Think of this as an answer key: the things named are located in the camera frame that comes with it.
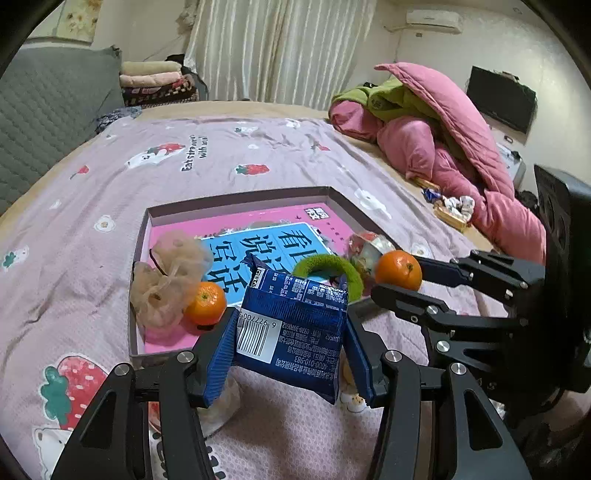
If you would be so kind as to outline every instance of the pink comforter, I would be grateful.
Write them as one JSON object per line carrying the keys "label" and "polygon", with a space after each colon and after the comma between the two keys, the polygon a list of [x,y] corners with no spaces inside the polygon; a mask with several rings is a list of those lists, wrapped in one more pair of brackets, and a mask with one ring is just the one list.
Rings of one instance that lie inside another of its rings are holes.
{"label": "pink comforter", "polygon": [[421,65],[382,64],[375,69],[391,72],[438,113],[468,163],[453,158],[419,118],[405,116],[384,125],[362,105],[345,100],[330,108],[335,128],[351,137],[377,140],[406,178],[432,181],[449,197],[471,196],[476,202],[472,222],[491,242],[508,255],[544,264],[544,227],[515,199],[488,125],[464,92],[444,74]]}

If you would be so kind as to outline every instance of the curtain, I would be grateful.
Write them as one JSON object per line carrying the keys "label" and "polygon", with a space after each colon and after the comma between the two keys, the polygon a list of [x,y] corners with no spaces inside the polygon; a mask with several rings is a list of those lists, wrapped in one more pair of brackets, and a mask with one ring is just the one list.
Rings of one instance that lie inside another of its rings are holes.
{"label": "curtain", "polygon": [[200,0],[185,65],[212,100],[327,109],[347,82],[376,0]]}

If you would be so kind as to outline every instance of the blue snack bag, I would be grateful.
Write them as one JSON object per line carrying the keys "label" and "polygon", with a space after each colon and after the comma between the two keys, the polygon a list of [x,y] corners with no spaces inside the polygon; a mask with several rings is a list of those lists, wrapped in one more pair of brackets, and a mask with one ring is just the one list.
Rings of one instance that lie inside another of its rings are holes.
{"label": "blue snack bag", "polygon": [[334,404],[347,316],[346,284],[335,288],[270,269],[252,254],[236,328],[236,364]]}

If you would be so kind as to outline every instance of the black monitor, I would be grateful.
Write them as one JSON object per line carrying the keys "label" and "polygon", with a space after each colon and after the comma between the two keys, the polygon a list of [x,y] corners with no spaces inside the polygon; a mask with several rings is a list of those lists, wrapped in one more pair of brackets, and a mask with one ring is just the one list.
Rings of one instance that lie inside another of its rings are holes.
{"label": "black monitor", "polygon": [[500,73],[472,67],[468,97],[481,113],[527,133],[534,115],[535,92]]}

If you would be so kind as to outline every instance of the green hair tie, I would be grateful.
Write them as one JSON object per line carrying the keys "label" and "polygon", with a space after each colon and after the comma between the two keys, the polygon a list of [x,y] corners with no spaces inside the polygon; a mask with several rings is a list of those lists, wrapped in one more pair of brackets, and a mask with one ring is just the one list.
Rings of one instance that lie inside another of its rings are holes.
{"label": "green hair tie", "polygon": [[293,275],[295,277],[308,278],[312,272],[318,271],[336,272],[339,275],[343,273],[347,276],[347,286],[349,289],[349,303],[361,298],[363,293],[363,281],[361,275],[355,270],[348,260],[337,255],[317,254],[300,260],[294,267]]}

